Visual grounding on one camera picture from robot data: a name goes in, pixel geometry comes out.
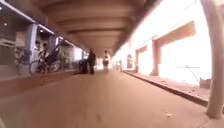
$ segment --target floor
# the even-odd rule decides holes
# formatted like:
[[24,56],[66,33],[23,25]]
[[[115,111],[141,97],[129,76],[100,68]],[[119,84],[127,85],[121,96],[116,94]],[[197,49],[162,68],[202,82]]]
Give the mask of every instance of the floor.
[[171,80],[168,78],[161,78],[158,76],[146,76],[146,75],[142,75],[140,73],[133,73],[133,72],[128,72],[128,73],[131,73],[131,74],[136,75],[141,78],[146,78],[150,81],[168,86],[170,88],[178,89],[185,93],[189,93],[191,95],[205,99],[207,101],[209,100],[210,89],[200,88],[198,85],[191,85],[191,84],[187,84],[187,83],[176,82],[174,80]]
[[205,108],[124,73],[75,75],[0,99],[6,128],[223,128]]

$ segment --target covered walkway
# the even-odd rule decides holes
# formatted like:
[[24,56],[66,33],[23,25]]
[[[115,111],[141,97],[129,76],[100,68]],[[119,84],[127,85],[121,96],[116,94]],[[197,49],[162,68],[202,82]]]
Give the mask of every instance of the covered walkway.
[[205,108],[121,72],[74,75],[1,98],[6,128],[223,128]]

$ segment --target bicycle wheel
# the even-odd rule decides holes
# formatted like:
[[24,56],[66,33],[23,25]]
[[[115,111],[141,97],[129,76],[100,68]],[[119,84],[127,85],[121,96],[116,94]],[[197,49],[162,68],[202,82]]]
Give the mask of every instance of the bicycle wheel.
[[59,61],[55,61],[50,66],[51,72],[58,72],[60,69],[61,69],[61,66],[60,66],[60,62]]
[[41,73],[41,62],[39,60],[34,60],[29,64],[29,72],[30,75],[36,75]]

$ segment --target pillar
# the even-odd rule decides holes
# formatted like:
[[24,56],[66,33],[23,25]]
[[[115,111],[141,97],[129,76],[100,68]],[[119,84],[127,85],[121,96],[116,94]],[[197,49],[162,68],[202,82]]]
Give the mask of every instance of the pillar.
[[159,64],[161,63],[161,46],[156,40],[152,40],[153,70],[152,76],[159,76]]
[[49,38],[48,50],[50,53],[55,49],[58,43],[59,43],[59,38],[57,36],[51,36]]
[[206,15],[212,49],[212,85],[207,115],[211,118],[222,117],[224,104],[224,39],[219,10],[214,0],[201,0]]
[[135,51],[135,72],[138,73],[138,50]]
[[34,57],[34,48],[35,48],[35,42],[37,39],[37,24],[32,24],[28,26],[27,32],[26,32],[26,39],[25,39],[25,48],[26,50],[29,50],[31,55],[31,60]]

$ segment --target dark clothing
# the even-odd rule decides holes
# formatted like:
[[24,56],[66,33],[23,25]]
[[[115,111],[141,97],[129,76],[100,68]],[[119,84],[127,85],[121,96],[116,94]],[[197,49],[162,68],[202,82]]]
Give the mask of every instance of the dark clothing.
[[107,61],[107,60],[104,60],[104,61],[103,61],[103,66],[106,66],[106,67],[107,67],[108,64],[109,64],[109,61]]
[[90,67],[90,73],[94,74],[94,65],[95,65],[96,55],[93,52],[89,53],[89,67]]
[[88,61],[86,59],[80,60],[79,61],[79,70],[80,70],[80,73],[87,74],[88,73],[87,66],[88,66]]

